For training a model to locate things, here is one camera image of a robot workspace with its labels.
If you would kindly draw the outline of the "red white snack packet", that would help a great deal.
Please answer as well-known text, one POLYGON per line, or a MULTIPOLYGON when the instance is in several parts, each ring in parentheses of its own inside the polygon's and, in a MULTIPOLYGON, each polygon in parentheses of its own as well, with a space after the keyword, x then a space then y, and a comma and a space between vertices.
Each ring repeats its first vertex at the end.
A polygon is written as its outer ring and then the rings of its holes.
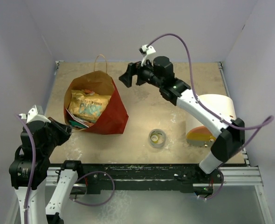
POLYGON ((75 128, 85 129, 93 125, 93 123, 86 121, 80 117, 73 115, 68 109, 65 109, 65 118, 75 128))

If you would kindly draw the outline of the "red brown paper bag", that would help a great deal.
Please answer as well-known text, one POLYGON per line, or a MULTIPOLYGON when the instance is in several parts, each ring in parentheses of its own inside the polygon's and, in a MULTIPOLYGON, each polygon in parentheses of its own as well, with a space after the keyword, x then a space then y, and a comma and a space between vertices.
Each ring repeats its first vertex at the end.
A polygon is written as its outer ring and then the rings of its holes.
MULTIPOLYGON (((79 129, 74 127, 75 129, 103 135, 124 133, 129 115, 121 100, 115 82, 107 71, 93 69, 92 72, 73 79, 64 96, 64 111, 68 109, 70 104, 72 90, 89 90, 99 95, 111 96, 106 109, 96 123, 93 123, 89 128, 79 129)), ((65 112, 64 120, 66 124, 70 125, 65 118, 65 112)))

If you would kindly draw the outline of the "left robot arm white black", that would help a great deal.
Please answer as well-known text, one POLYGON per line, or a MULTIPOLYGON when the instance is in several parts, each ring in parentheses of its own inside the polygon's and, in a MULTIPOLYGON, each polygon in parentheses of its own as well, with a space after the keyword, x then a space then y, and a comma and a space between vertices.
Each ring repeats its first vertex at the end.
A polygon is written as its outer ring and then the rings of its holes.
POLYGON ((11 185, 17 195, 21 223, 62 224, 63 210, 73 185, 84 179, 80 161, 65 161, 56 174, 57 186, 50 201, 45 201, 45 188, 53 150, 65 143, 72 127, 52 118, 22 122, 21 145, 9 167, 11 185))

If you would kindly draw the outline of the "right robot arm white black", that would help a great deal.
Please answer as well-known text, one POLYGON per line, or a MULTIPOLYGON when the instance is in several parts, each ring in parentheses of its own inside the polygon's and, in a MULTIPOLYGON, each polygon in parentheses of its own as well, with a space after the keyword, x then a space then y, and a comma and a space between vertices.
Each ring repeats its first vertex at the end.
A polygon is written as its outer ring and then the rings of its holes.
POLYGON ((175 77, 173 64, 168 57, 158 56, 153 62, 146 60, 145 64, 129 63, 119 80, 130 88, 133 76, 137 76, 137 85, 149 83, 158 87, 165 100, 191 114, 216 138, 210 153, 199 163, 199 169, 195 172, 199 182, 211 179, 215 169, 241 150, 245 143, 244 121, 240 118, 226 121, 205 110, 194 96, 192 88, 175 77))

